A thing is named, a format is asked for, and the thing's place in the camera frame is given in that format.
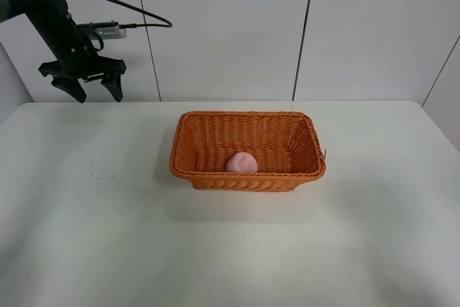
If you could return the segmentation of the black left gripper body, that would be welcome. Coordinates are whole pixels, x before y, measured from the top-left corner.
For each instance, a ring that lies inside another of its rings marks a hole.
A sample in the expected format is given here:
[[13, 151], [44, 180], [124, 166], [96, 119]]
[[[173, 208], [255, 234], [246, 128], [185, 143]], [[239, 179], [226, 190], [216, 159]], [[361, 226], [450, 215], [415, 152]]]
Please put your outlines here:
[[65, 0], [38, 4], [27, 11], [27, 18], [56, 58], [38, 68], [43, 76], [87, 79], [93, 75], [126, 72], [123, 60], [105, 58], [96, 52], [73, 21]]

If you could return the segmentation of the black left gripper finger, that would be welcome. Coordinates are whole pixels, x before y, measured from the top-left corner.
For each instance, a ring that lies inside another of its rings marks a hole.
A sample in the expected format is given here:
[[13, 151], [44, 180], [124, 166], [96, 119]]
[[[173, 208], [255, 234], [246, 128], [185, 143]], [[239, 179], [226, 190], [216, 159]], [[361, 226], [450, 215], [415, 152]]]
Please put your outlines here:
[[101, 79], [101, 85], [112, 95], [115, 101], [122, 101], [121, 73], [106, 73]]
[[54, 76], [51, 84], [72, 96], [77, 102], [84, 103], [86, 100], [86, 92], [83, 90], [78, 80]]

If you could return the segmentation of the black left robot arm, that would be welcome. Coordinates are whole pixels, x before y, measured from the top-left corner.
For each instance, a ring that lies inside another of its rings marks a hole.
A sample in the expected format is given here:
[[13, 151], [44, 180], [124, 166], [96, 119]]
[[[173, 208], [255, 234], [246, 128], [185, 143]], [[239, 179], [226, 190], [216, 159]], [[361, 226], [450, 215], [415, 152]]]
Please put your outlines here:
[[89, 34], [73, 21], [66, 0], [1, 0], [1, 21], [22, 14], [56, 58], [38, 68], [42, 76], [52, 76], [54, 87], [83, 103], [86, 92], [79, 81], [100, 80], [115, 101], [123, 99], [121, 76], [127, 69], [125, 62], [98, 54]]

